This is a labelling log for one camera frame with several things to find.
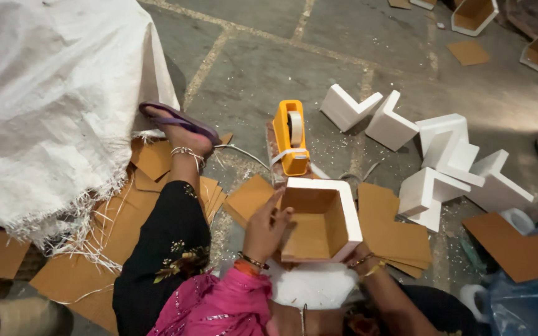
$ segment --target yellow tape dispenser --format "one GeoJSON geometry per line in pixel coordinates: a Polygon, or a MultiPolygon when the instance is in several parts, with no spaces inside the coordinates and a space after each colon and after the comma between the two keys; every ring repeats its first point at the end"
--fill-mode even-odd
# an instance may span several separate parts
{"type": "Polygon", "coordinates": [[[281,159],[286,175],[304,175],[310,153],[304,140],[303,104],[299,100],[282,100],[273,119],[273,129],[279,155],[271,160],[271,165],[281,159]]]}

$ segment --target concrete floor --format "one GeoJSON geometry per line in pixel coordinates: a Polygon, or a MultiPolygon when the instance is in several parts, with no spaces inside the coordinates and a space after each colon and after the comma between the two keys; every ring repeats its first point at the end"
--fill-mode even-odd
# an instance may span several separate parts
{"type": "MultiPolygon", "coordinates": [[[[340,84],[357,100],[401,92],[396,112],[410,121],[458,113],[469,123],[477,160],[499,149],[510,157],[503,173],[538,200],[538,73],[518,62],[527,42],[492,23],[479,43],[489,63],[462,66],[445,45],[468,36],[450,30],[451,11],[390,8],[386,0],[144,0],[161,38],[183,109],[233,132],[232,143],[267,160],[264,124],[284,99],[304,106],[312,160],[332,177],[363,175],[380,162],[368,182],[396,194],[420,170],[418,142],[392,152],[363,133],[369,120],[341,134],[319,111],[328,88],[340,84]],[[446,25],[439,30],[436,22],[446,25]]],[[[235,190],[262,166],[239,152],[212,157],[204,174],[235,190]]],[[[469,200],[444,205],[442,230],[432,234],[433,265],[421,279],[392,271],[404,283],[435,286],[452,294],[479,274],[459,246],[460,221],[482,213],[469,200]]],[[[235,255],[243,231],[226,213],[213,222],[213,261],[235,255]]],[[[103,335],[82,317],[75,335],[103,335]]]]}

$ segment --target purple flip-flop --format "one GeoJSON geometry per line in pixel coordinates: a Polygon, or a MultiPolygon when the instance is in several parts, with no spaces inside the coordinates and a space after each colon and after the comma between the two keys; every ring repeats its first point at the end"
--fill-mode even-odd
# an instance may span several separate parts
{"type": "Polygon", "coordinates": [[[213,146],[217,146],[221,144],[221,140],[219,139],[219,134],[213,130],[210,126],[207,126],[200,121],[196,119],[192,119],[190,117],[187,117],[182,112],[176,111],[174,108],[157,102],[142,102],[138,105],[138,110],[144,114],[147,118],[153,120],[153,122],[157,125],[180,125],[183,128],[185,128],[187,131],[204,135],[211,141],[213,146]],[[147,113],[145,110],[146,107],[151,106],[154,108],[158,108],[163,111],[167,111],[169,114],[172,115],[173,118],[160,118],[160,117],[154,117],[147,113]]]}

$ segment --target bare foot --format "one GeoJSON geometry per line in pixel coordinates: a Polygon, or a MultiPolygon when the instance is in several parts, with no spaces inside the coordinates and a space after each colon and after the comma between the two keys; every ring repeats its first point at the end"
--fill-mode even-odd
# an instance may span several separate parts
{"type": "MultiPolygon", "coordinates": [[[[150,115],[161,118],[171,118],[172,115],[169,112],[154,108],[152,106],[146,107],[146,112],[150,115]]],[[[182,126],[174,125],[159,125],[159,129],[165,133],[169,142],[172,143],[174,148],[186,147],[192,149],[194,154],[198,156],[205,156],[213,149],[213,144],[206,136],[192,133],[187,131],[182,126]]]]}

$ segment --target anklet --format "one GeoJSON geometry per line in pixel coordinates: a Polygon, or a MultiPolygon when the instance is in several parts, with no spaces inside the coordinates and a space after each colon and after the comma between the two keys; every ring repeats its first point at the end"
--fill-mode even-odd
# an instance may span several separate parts
{"type": "Polygon", "coordinates": [[[176,147],[172,150],[172,156],[174,156],[175,154],[190,154],[192,156],[194,156],[194,161],[196,162],[196,171],[199,173],[198,171],[198,168],[199,166],[201,168],[205,168],[205,158],[202,157],[202,156],[198,156],[196,154],[194,154],[194,152],[192,151],[192,149],[188,148],[188,147],[176,147]]]}

